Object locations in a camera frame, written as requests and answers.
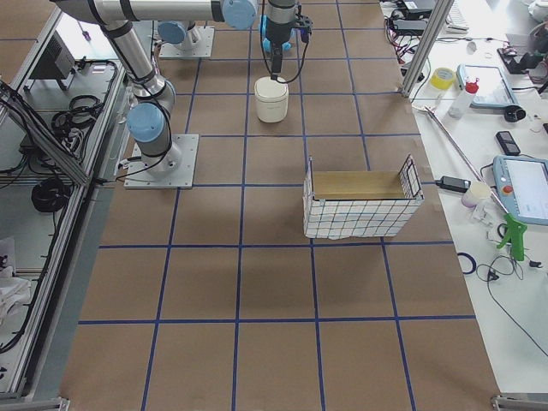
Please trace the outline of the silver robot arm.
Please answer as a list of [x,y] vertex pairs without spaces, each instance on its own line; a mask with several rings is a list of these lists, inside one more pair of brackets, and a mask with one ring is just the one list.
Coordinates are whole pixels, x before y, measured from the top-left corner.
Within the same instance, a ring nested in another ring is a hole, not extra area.
[[158,35],[163,42],[181,50],[192,50],[202,40],[194,21],[160,21]]
[[237,30],[253,26],[264,16],[260,31],[271,43],[266,67],[273,80],[282,71],[283,44],[297,30],[304,43],[313,32],[312,20],[296,1],[58,1],[57,7],[78,21],[100,27],[133,83],[138,103],[129,110],[127,127],[144,164],[138,176],[154,182],[171,176],[180,166],[182,148],[170,129],[175,88],[154,67],[133,24],[136,21],[216,21]]

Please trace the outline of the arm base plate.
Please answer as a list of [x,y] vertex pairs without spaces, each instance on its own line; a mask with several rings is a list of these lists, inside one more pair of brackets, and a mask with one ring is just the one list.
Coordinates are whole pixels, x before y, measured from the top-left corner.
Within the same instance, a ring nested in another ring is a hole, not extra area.
[[211,26],[184,26],[179,21],[161,21],[159,56],[163,59],[194,59],[211,56],[215,29]]
[[159,164],[148,169],[157,159],[147,156],[129,164],[129,177],[123,186],[126,189],[192,188],[199,139],[197,134],[174,134],[172,147]]

